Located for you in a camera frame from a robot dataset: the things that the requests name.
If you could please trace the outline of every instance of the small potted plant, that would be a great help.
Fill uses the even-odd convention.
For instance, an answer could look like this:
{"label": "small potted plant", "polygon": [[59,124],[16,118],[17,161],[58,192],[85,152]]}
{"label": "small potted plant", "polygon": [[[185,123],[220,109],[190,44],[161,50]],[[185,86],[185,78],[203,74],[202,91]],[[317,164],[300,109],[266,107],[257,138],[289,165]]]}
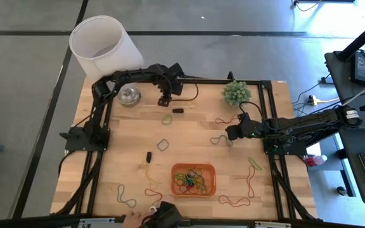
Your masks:
{"label": "small potted plant", "polygon": [[248,101],[251,97],[246,82],[233,81],[226,84],[222,92],[224,101],[232,106],[239,106],[243,101]]}

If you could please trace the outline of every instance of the concrete floor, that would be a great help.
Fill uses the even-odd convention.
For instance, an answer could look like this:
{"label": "concrete floor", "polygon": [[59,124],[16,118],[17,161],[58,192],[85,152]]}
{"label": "concrete floor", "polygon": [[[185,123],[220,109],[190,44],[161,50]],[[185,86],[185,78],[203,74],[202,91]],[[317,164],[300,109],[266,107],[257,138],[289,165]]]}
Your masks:
{"label": "concrete floor", "polygon": [[[81,0],[0,0],[0,30],[71,30],[81,4]],[[237,79],[285,80],[295,101],[328,74],[323,54],[343,49],[364,30],[365,2],[323,3],[308,12],[290,5],[290,0],[90,0],[84,18],[114,16],[134,31],[309,32],[315,37],[132,36],[147,65],[179,62],[188,75],[226,78],[231,70]],[[0,219],[10,216],[67,45],[67,36],[0,36],[0,144],[6,146],[0,153]],[[72,123],[83,80],[84,73],[72,57],[26,217],[49,213],[65,145],[58,133]],[[310,94],[319,99],[336,97],[330,85],[303,98]],[[334,187],[343,185],[340,173],[311,172],[310,181],[321,219],[365,225],[361,198],[333,193]]]}

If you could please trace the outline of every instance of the desk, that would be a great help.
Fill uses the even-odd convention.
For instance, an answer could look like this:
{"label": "desk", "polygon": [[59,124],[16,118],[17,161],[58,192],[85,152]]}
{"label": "desk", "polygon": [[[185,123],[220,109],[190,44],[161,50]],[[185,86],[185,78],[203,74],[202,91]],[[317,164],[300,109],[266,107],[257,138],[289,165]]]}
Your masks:
{"label": "desk", "polygon": [[[168,108],[157,106],[160,97],[158,89],[149,83],[140,83],[138,88],[142,98],[135,107],[125,108],[114,99],[109,126],[112,130],[109,147],[104,152],[101,173],[94,203],[94,215],[122,216],[131,209],[117,201],[117,187],[125,186],[123,199],[134,198],[137,206],[134,211],[146,211],[156,200],[146,196],[144,190],[149,182],[144,175],[141,163],[146,152],[151,151],[150,176],[158,182],[157,191],[172,199],[181,215],[191,219],[277,219],[276,204],[272,187],[268,157],[260,139],[239,139],[233,146],[226,142],[218,145],[210,143],[211,137],[225,134],[226,124],[216,124],[216,118],[230,120],[239,108],[228,106],[222,100],[223,84],[198,84],[199,96],[194,100],[195,107],[189,108],[187,102],[178,101]],[[276,110],[279,117],[292,118],[288,86],[285,82],[272,82]],[[260,103],[257,86],[250,85],[251,101]],[[192,98],[196,93],[193,84],[185,84],[181,99]],[[86,80],[81,92],[74,122],[77,123],[90,113],[93,98],[91,83]],[[251,105],[243,106],[245,111],[257,121],[260,113]],[[171,113],[173,108],[184,108],[184,114],[173,114],[170,125],[162,125],[161,119]],[[157,149],[157,143],[167,139],[170,146],[165,151]],[[218,197],[225,194],[232,201],[246,197],[248,187],[248,157],[252,157],[261,167],[251,180],[255,197],[250,206],[233,208],[220,204]],[[78,188],[86,158],[85,151],[78,151],[63,163],[61,175],[54,195],[51,212],[56,212],[70,199]],[[170,189],[170,171],[175,163],[209,163],[215,167],[217,190],[209,198],[176,198]],[[293,192],[309,213],[316,216],[316,209],[309,184],[305,164],[296,156],[286,156],[286,164]],[[288,207],[285,194],[281,192],[285,215]],[[87,196],[83,201],[82,212],[86,210]]]}
{"label": "desk", "polygon": [[[343,63],[337,60],[334,53],[326,53],[326,62],[340,100],[351,97],[364,88],[351,83],[350,77],[350,62]],[[359,110],[359,107],[365,105],[365,95],[356,98],[349,106]],[[345,153],[350,162],[350,167],[353,171],[357,187],[359,188],[361,198],[365,202],[365,171],[360,162],[359,153],[365,152],[365,111],[359,112],[360,118],[363,119],[363,124],[359,130],[340,130],[339,134],[345,149]]]}

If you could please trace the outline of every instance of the wooden table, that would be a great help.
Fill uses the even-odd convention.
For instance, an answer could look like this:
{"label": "wooden table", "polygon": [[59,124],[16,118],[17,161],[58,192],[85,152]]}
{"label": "wooden table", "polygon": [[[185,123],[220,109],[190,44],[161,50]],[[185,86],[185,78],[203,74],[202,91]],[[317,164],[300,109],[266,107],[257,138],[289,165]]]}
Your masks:
{"label": "wooden table", "polygon": [[[216,124],[216,118],[230,120],[239,108],[228,106],[222,100],[224,85],[198,84],[199,96],[194,100],[195,107],[185,101],[172,102],[168,108],[157,106],[160,91],[149,83],[138,84],[142,98],[138,105],[126,108],[114,99],[110,128],[112,130],[108,150],[104,153],[99,184],[94,204],[94,214],[100,216],[122,216],[134,211],[147,211],[156,197],[146,196],[144,190],[149,181],[144,174],[142,161],[146,153],[153,153],[149,175],[158,182],[157,191],[174,203],[181,215],[191,219],[277,219],[276,203],[272,187],[268,157],[264,154],[260,139],[238,139],[228,147],[225,141],[218,145],[210,142],[211,137],[226,134],[227,124]],[[276,109],[279,117],[293,118],[288,86],[286,82],[272,82]],[[257,86],[250,85],[251,101],[260,103]],[[181,97],[192,98],[196,93],[193,84],[185,84]],[[81,92],[74,122],[82,120],[91,111],[93,98],[91,82],[86,80]],[[268,99],[267,112],[270,115]],[[252,119],[261,121],[256,107],[244,105]],[[173,108],[184,108],[183,114],[173,114],[170,125],[163,125],[161,119]],[[157,143],[167,139],[169,147],[159,151]],[[247,196],[248,157],[261,167],[255,171],[251,180],[255,197],[250,206],[237,208],[220,204],[218,198],[225,194],[231,201]],[[85,151],[72,154],[64,162],[54,195],[51,212],[56,212],[70,199],[80,184],[82,169],[86,158]],[[314,199],[304,163],[296,156],[286,156],[291,188],[309,213],[316,216]],[[217,190],[209,198],[177,198],[170,189],[170,172],[175,163],[209,163],[216,170]],[[137,206],[130,209],[117,201],[119,184],[125,186],[123,199],[134,198]],[[87,196],[84,196],[82,212],[86,211]],[[281,191],[283,208],[288,216],[288,207]]]}

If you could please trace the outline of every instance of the orange tray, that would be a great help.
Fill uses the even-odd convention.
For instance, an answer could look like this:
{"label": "orange tray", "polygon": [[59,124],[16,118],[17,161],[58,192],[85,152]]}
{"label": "orange tray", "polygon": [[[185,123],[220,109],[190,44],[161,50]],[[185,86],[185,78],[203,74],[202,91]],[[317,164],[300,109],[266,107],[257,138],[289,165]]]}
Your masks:
{"label": "orange tray", "polygon": [[175,196],[213,196],[216,192],[215,168],[209,164],[175,164],[171,169],[171,191]]}

